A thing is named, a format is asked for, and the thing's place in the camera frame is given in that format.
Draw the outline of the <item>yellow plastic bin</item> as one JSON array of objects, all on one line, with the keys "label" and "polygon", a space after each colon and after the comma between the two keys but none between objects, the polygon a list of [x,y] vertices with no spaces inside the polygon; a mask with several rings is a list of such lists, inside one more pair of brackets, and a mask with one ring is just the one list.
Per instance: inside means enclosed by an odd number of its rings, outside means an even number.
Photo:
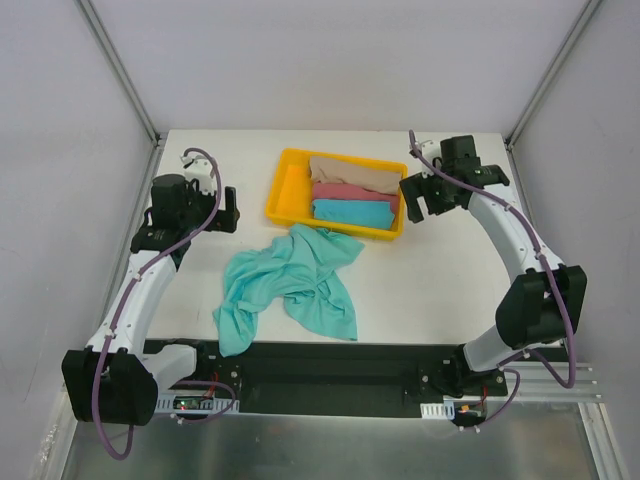
[{"label": "yellow plastic bin", "polygon": [[304,224],[313,228],[325,228],[374,240],[393,241],[402,235],[406,207],[400,190],[397,190],[398,213],[389,229],[374,229],[315,219],[312,212],[312,180],[309,165],[311,158],[315,156],[334,158],[373,170],[396,172],[402,179],[408,176],[408,167],[399,162],[285,148],[281,153],[266,201],[265,215],[269,220],[276,225],[286,227]]}]

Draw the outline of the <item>teal green t shirt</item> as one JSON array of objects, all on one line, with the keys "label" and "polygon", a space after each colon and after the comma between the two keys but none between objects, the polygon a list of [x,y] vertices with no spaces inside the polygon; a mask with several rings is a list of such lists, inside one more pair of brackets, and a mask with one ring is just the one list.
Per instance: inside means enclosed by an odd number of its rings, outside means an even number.
[{"label": "teal green t shirt", "polygon": [[234,255],[223,275],[224,299],[213,312],[220,354],[231,357],[248,350],[259,314],[278,297],[306,330],[357,340],[356,311],[336,271],[351,265],[363,249],[351,236],[296,224],[269,247]]}]

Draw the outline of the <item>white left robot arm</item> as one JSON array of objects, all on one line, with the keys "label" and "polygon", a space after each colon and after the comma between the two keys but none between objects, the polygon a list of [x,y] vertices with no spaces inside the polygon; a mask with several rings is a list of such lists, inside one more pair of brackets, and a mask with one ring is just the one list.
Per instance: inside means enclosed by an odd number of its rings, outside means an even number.
[{"label": "white left robot arm", "polygon": [[198,228],[233,233],[240,217],[236,190],[224,189],[221,209],[206,175],[164,174],[151,186],[151,204],[131,241],[127,272],[99,329],[81,350],[69,350],[62,373],[77,420],[95,414],[104,423],[143,426],[158,396],[182,381],[204,387],[211,365],[194,341],[178,340],[157,353],[144,351],[151,321],[176,276]]}]

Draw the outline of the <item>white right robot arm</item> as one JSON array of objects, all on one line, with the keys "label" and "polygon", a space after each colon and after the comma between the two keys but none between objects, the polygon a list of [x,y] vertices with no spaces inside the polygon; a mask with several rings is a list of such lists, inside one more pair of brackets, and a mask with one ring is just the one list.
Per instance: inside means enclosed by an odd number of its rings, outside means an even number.
[{"label": "white right robot arm", "polygon": [[524,355],[548,360],[538,349],[561,341],[568,372],[548,372],[565,388],[577,376],[575,333],[586,293],[581,266],[569,266],[542,240],[520,210],[516,192],[504,170],[485,165],[471,135],[434,143],[409,138],[409,152],[423,166],[400,182],[411,222],[425,215],[463,209],[480,224],[496,249],[510,287],[495,312],[495,324],[456,348],[448,363],[430,376],[434,389],[455,398],[481,388],[486,378]]}]

